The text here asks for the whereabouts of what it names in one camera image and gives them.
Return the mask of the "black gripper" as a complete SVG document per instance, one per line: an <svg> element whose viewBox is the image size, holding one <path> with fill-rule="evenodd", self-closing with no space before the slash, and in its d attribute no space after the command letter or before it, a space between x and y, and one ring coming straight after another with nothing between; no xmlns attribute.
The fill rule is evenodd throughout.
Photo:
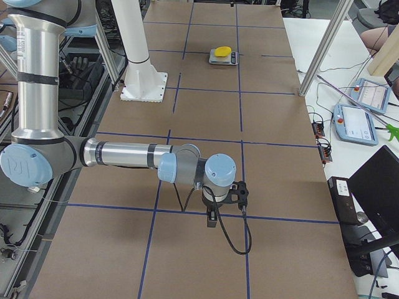
<svg viewBox="0 0 399 299"><path fill-rule="evenodd" d="M216 215L216 205L207 204L206 205L206 225L208 228L215 228L218 223L218 217Z"/></svg>

